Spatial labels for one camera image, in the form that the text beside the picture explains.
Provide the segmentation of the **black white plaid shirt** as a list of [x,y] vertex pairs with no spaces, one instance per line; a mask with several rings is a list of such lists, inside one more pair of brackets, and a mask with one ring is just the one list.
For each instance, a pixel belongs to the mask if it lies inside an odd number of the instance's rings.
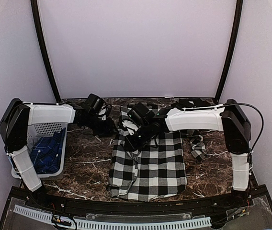
[[122,122],[128,120],[131,108],[132,104],[120,107],[107,186],[110,197],[149,202],[180,194],[187,185],[182,139],[189,139],[191,155],[202,161],[206,157],[203,136],[198,130],[162,133],[142,150],[126,152],[124,138],[128,130]]

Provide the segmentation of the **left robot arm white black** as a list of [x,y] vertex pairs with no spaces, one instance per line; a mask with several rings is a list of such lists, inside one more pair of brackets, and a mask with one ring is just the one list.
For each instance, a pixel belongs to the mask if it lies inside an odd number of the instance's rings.
[[94,136],[111,136],[115,133],[111,108],[94,94],[82,105],[11,100],[0,120],[0,135],[14,175],[34,192],[31,200],[40,209],[50,205],[41,180],[63,171],[68,124],[89,128]]

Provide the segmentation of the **right black frame post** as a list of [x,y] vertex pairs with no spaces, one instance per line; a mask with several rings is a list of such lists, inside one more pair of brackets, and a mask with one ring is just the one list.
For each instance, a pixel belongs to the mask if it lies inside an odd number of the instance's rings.
[[218,103],[220,101],[220,98],[222,96],[227,76],[229,73],[232,57],[234,54],[235,46],[236,46],[236,41],[237,41],[237,36],[238,36],[238,30],[239,30],[239,25],[240,25],[240,19],[242,15],[242,7],[243,7],[243,0],[236,0],[236,7],[235,7],[235,13],[234,13],[234,19],[233,19],[233,25],[231,29],[231,35],[230,35],[230,40],[229,40],[229,45],[227,49],[227,55],[225,58],[223,70],[221,73],[220,81],[214,96],[214,103]]

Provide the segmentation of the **folded black shirt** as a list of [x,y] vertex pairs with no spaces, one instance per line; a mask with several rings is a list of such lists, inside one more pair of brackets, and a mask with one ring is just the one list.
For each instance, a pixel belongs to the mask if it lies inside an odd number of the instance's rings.
[[196,110],[211,110],[215,107],[213,103],[199,98],[183,98],[171,104],[171,110],[178,111],[196,111]]

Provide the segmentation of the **black frame post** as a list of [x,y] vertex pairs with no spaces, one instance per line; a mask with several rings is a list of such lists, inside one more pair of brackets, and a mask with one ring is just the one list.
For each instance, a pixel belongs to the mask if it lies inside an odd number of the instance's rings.
[[237,36],[238,36],[238,30],[239,30],[239,25],[240,25],[240,19],[242,15],[242,7],[243,7],[243,0],[236,0],[236,7],[235,7],[235,13],[234,13],[234,19],[233,19],[233,25],[231,29],[231,35],[230,35],[230,40],[229,40],[229,45],[227,49],[227,55],[225,58],[223,70],[221,73],[220,81],[214,96],[214,103],[218,103],[220,101],[220,98],[222,96],[227,76],[229,73],[232,57],[234,54],[235,46],[236,46],[236,41],[237,41]]
[[41,52],[41,56],[43,59],[43,63],[45,66],[45,70],[47,73],[48,81],[51,86],[51,90],[53,93],[53,96],[55,98],[55,101],[57,103],[61,102],[61,97],[59,94],[59,90],[56,84],[56,80],[52,71],[51,63],[49,60],[48,56],[48,51],[46,48],[45,44],[45,38],[43,35],[43,29],[42,29],[42,24],[41,24],[41,19],[40,19],[40,14],[39,14],[39,9],[38,9],[38,1],[37,0],[30,0],[31,3],[31,9],[32,9],[32,15],[33,15],[33,20],[34,20],[34,26],[35,26],[35,31],[36,31],[36,36]]

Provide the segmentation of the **left black frame post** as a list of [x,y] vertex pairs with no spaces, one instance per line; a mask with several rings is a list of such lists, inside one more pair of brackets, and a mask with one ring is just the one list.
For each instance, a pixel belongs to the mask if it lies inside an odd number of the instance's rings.
[[32,9],[32,15],[33,15],[33,20],[34,20],[34,26],[35,26],[35,31],[36,31],[36,36],[41,52],[41,56],[43,59],[43,63],[45,66],[45,70],[47,73],[48,81],[51,86],[51,90],[53,93],[53,96],[55,98],[55,101],[57,103],[61,102],[61,97],[59,94],[59,90],[56,84],[56,80],[52,71],[51,63],[49,60],[48,56],[48,51],[46,48],[45,44],[45,38],[43,35],[43,29],[42,29],[42,24],[41,24],[41,19],[40,19],[40,14],[39,14],[39,9],[38,9],[38,1],[37,0],[30,0],[31,3],[31,9]]

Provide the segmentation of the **grey plastic laundry basket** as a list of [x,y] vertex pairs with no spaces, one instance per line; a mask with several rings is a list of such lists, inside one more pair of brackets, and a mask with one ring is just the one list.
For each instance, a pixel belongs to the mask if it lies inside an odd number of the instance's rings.
[[28,127],[27,149],[39,178],[58,177],[64,168],[67,124],[42,123]]

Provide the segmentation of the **black front rail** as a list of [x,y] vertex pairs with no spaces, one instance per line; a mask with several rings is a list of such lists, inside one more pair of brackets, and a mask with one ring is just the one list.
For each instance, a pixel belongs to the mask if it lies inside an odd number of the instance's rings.
[[55,206],[56,214],[84,217],[89,213],[109,215],[153,215],[179,214],[191,212],[194,215],[221,215],[227,210],[256,205],[263,206],[272,212],[271,198],[266,185],[253,187],[249,191],[250,198],[235,198],[232,194],[196,198],[190,200],[162,201],[162,202],[103,202],[74,198],[64,198],[55,195],[45,195],[47,208]]

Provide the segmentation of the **blue plaid shirt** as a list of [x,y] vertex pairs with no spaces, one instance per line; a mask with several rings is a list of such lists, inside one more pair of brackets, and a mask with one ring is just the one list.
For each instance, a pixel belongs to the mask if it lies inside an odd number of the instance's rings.
[[37,174],[53,174],[59,171],[66,129],[52,137],[41,137],[32,148],[30,159]]

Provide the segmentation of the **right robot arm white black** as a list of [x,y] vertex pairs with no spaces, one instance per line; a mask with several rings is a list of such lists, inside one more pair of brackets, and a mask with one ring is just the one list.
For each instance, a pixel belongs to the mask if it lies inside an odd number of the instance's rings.
[[224,133],[227,151],[232,159],[234,190],[227,198],[227,204],[237,208],[246,199],[249,186],[249,172],[255,143],[251,142],[251,123],[243,112],[245,103],[234,99],[224,104],[197,107],[191,104],[173,105],[156,113],[137,103],[127,116],[137,125],[132,134],[125,137],[124,149],[136,151],[162,132],[179,130],[214,130]]

